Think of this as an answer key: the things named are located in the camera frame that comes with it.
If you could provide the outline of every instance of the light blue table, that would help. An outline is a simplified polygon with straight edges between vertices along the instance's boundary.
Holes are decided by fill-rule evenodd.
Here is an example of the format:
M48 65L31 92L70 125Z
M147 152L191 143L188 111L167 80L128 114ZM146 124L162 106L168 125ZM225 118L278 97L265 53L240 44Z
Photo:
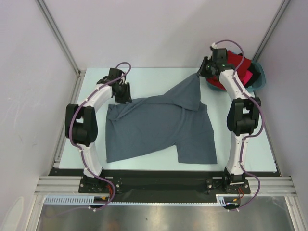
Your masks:
M78 101L85 99L94 90L96 82L107 75L108 71L109 68L87 69ZM133 68L128 74L127 81L130 82L133 99L149 97L164 94L196 71L196 68ZM106 163L105 120L108 104L115 103L114 99L109 99L96 113L99 127L96 147L102 166L105 169L125 170L223 171L229 158L231 144L231 134L226 124L231 100L227 93L209 89L204 78L201 78L200 82L201 102L208 106L208 114L214 129L218 160L216 165L179 163L175 146L128 160ZM276 172L265 132L249 141L245 166L248 171ZM66 140L59 168L83 168L79 152L69 140Z

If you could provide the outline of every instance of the red cloth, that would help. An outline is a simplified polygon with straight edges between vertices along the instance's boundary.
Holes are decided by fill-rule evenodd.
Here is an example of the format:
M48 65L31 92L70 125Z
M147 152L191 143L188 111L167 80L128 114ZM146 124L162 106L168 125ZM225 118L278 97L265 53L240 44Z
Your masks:
M242 56L238 55L238 54L234 54L231 51L228 51L228 61L227 63L229 64L233 64L235 67L237 67L238 64L240 64L242 60ZM243 83L243 85L245 85L251 78L251 76L247 74L247 70L251 65L251 60L250 59L246 59L244 58L244 61L242 63L242 65L239 67L239 69L237 70L237 75L240 79L240 81ZM216 79L216 77L214 76L213 78L207 78L206 79L210 84L219 87L220 89L226 90L223 85Z

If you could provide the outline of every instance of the black mount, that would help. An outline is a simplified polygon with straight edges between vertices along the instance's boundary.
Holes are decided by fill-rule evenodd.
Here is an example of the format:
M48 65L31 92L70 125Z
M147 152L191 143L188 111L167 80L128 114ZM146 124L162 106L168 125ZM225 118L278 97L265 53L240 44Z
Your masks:
M207 194L234 194L238 195L238 189L241 188L244 194L250 194L250 187L245 174L234 175L225 168L222 178L213 178L206 180Z
M79 107L78 104L69 104L66 106L65 113L65 136L69 138L69 128L73 116ZM76 119L83 118L83 123L77 122L73 123L72 138L74 143L80 143L86 145L87 147L90 143L94 142L97 138L98 127L96 122L96 115L94 107L82 107L77 114Z
M119 78L122 75L124 75L124 72L120 69L110 68L108 76L105 76L104 78L100 79L96 84L108 83L109 81ZM111 86L112 88L112 94L115 97L116 103L132 102L130 96L130 84L125 83L125 81L126 77L124 77L124 81L122 79L119 79L118 81L109 84L109 86Z
M204 57L201 67L198 70L198 76L205 78L213 78L215 76L219 80L219 75L225 70L234 70L234 65L227 63L228 51L225 48L213 49L212 57L209 60L208 57Z
M253 98L260 106L261 100ZM258 127L260 112L257 106L250 99L234 99L232 101L228 116L227 126L229 131L233 131L236 136L240 134L252 134Z
M101 178L104 178L103 170L101 174L99 175ZM121 189L122 180L121 178L112 178L108 179L115 185L115 192L118 193ZM107 186L107 182L93 178L93 177L87 177L85 174L82 174L80 184L79 184L79 193L109 193Z

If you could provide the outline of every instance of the gray t-shirt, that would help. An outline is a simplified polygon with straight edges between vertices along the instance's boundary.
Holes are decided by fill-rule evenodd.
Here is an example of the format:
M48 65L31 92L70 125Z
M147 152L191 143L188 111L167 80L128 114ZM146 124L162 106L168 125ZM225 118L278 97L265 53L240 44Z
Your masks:
M207 106L193 74L164 95L110 104L106 120L107 162L150 154L175 145L178 161L217 164Z

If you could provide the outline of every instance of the cable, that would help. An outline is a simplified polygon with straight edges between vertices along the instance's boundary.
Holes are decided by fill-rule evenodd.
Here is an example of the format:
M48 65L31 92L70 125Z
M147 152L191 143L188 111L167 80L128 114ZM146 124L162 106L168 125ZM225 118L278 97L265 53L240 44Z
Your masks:
M238 191L239 191L239 195L242 194L242 196L239 197L239 199L241 200L244 197L244 192L241 188L238 188Z
M82 102L82 103L79 105L79 107L77 108L77 110L75 111L75 113L74 113L74 115L73 115L73 118L72 118L72 121L71 121L71 124L70 124L70 127L69 127L69 133L68 133L69 140L70 140L70 142L71 142L71 144L72 144L73 146L75 146L75 147L77 147L77 148L79 149L80 155L81 155L81 159L82 159L82 163L83 163L83 165L85 166L85 168L87 169L87 171L88 171L93 177L95 177L95 178L97 178L97 179L99 179L99 180L103 180L103 181L107 182L108 184L110 184L110 185L112 186L112 189L113 189L113 190L112 190L113 193L112 193L112 195L111 195L110 200L107 201L102 207L100 207L100 208L98 208L98 209L94 209L93 211L101 210L101 209L103 209L105 206L107 206L110 202L112 202L112 200L113 200L113 198L114 198L114 196L115 196L115 193L116 193L116 190L115 190L116 188L115 188L114 184L113 184L111 181L109 181L109 180L107 180L107 179L105 179L105 178L102 178L102 177L100 177L100 176L97 176L97 175L95 175L95 174L91 171L91 169L89 168L89 166L87 165L87 163L86 163L86 161L85 161L85 157L84 157L84 153L83 153L82 147L79 146L78 144L75 144L74 141L73 141L73 135L72 135L72 132L73 132L73 125L74 125L74 122L75 122L75 120L76 120L77 114L79 113L79 111L81 110L81 108L82 108L82 107L87 103L87 101L89 101L100 89L102 89L103 87L105 87L105 86L107 86L107 85L109 85L109 84L111 84L111 83L114 83L114 82L120 80L120 79L123 78L123 77L126 77L126 75L127 75L127 74L130 72L130 70L131 70L131 65L130 65L130 63L128 63L128 62L119 63L119 64L116 66L116 68L118 68L119 66L121 66L121 65L123 65L123 64L127 64L127 65L129 66L128 71L125 72L122 76L120 76L120 77L118 77L118 78L116 78L116 79L113 79L113 80L111 80L111 81L109 81L109 82L107 82L107 83L101 85L98 89L95 89L95 90L88 96L88 98L87 98L84 102Z
M264 115L263 115L263 112L262 112L261 107L259 106L259 104L258 104L252 97L248 96L248 95L244 92L244 89L242 89L241 85L239 84L239 82L238 82L237 79L235 78L235 73L236 73L236 71L239 69L239 67L242 65L242 63L243 63L243 61L244 61L244 58L245 58L245 56L244 56L244 51L243 51L242 47L241 47L237 42L235 42L235 41L233 41L233 40L230 40L230 39L224 39L224 40L221 40L221 41L216 42L215 44L219 44L219 43L221 43L221 42L231 42L231 43L234 43L235 45L237 45L237 46L240 48L240 50L241 50L241 52L242 52L242 60L241 60L241 62L237 65L237 67L235 68L235 70L234 70L234 72L233 72L233 80L234 80L235 84L237 85L237 87L240 89L240 91L241 91L241 93L243 94L243 96L247 97L247 98L248 98L250 101L252 101L252 102L254 103L254 105L257 107L257 109L258 109L259 112L260 112L261 121L262 121L262 122L261 122L261 128L260 128L259 132L258 132L257 134L255 134L255 135L248 135L248 136L245 136L245 137L243 138L243 142L242 142L242 145L241 145L241 150L240 150L240 161L239 161L239 162L240 162L241 169L242 169L242 171L243 171L246 175L251 176L251 177L254 177L254 178L256 178L256 180L258 181L258 188L257 188L257 191L256 191L255 195L254 195L254 196L251 198L251 200L248 201L246 204L240 206L240 208L243 208L243 207L247 206L248 204L250 204L250 203L257 197L257 195L258 195L258 193L259 193L259 191L260 191L260 187L261 187L260 179L259 179L257 176L255 176L255 175L253 175L253 174L247 172L247 171L245 170L245 168L243 167L243 165L242 165L242 162L243 162L243 152L244 152L244 143L245 143L245 140L246 140L247 138L256 137L256 136L258 136L258 135L261 134L261 132L263 131L263 128L264 128Z
M112 189L110 188L110 185L109 185L109 184L107 184L106 187L107 187L108 190L109 190L109 197L111 197L111 195L112 195Z

